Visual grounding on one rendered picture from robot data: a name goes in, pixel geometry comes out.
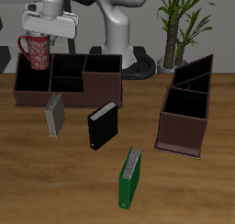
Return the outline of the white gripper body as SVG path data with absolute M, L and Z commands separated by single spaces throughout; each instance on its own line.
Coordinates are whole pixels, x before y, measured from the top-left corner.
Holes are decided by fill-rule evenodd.
M 64 12 L 61 17 L 52 19 L 41 17 L 40 13 L 26 11 L 22 16 L 21 27 L 26 31 L 74 39 L 78 23 L 78 16 L 67 12 Z

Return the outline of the red patterned mug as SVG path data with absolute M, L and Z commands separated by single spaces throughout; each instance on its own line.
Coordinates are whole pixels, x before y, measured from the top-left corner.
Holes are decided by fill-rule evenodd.
M 28 44 L 28 52 L 25 52 L 21 46 L 21 40 L 24 39 Z M 20 36 L 17 39 L 17 45 L 23 55 L 30 62 L 33 70 L 46 70 L 50 67 L 50 37 L 49 36 Z

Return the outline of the wide dark brown desk caddy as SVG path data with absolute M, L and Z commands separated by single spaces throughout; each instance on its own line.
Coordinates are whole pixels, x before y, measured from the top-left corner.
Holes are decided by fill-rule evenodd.
M 17 106 L 45 107 L 54 94 L 65 107 L 96 108 L 109 101 L 122 105 L 122 57 L 53 53 L 50 67 L 38 71 L 23 54 L 17 57 L 14 96 Z

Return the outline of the narrow dark brown desk caddy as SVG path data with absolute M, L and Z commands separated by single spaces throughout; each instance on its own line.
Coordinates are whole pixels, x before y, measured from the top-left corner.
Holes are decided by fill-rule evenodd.
M 162 103 L 156 151 L 200 158 L 210 103 L 213 55 L 175 69 Z

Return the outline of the grey book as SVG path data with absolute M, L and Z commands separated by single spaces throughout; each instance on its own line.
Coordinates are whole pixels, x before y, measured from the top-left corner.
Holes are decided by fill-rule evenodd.
M 49 136 L 57 138 L 65 121 L 62 95 L 54 94 L 44 109 Z

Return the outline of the black book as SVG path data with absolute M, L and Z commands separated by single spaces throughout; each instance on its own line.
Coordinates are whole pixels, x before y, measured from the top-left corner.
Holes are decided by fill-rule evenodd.
M 90 147 L 97 151 L 118 134 L 118 106 L 109 101 L 87 117 Z

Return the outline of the white plant pot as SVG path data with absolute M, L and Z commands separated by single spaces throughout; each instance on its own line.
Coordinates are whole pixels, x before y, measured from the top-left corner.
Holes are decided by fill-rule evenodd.
M 174 66 L 172 69 L 165 69 L 163 67 L 163 63 L 164 63 L 164 58 L 161 57 L 157 61 L 157 70 L 156 70 L 156 73 L 174 73 L 174 70 L 176 69 L 176 66 Z

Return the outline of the green pot plant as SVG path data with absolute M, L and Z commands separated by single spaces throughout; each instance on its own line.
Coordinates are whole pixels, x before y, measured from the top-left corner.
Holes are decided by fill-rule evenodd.
M 211 30 L 207 27 L 210 15 L 204 17 L 198 24 L 196 23 L 201 8 L 188 14 L 188 11 L 201 0 L 161 0 L 161 6 L 157 12 L 163 11 L 166 18 L 162 17 L 166 34 L 166 46 L 163 56 L 162 68 L 171 71 L 175 67 L 182 65 L 185 47 L 188 44 L 195 45 L 195 37 L 201 32 Z

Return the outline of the green book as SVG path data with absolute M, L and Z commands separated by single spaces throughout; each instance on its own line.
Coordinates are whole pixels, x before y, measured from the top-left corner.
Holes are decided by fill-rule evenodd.
M 141 150 L 129 149 L 118 177 L 118 206 L 129 209 L 140 179 Z

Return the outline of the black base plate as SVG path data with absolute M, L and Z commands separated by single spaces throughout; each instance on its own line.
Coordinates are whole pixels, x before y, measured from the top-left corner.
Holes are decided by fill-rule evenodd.
M 155 61 L 146 54 L 141 46 L 134 46 L 134 56 L 137 61 L 127 69 L 120 70 L 122 67 L 120 55 L 103 55 L 101 47 L 93 47 L 85 67 L 86 72 L 95 73 L 122 73 L 123 80 L 144 80 L 151 78 L 155 74 Z

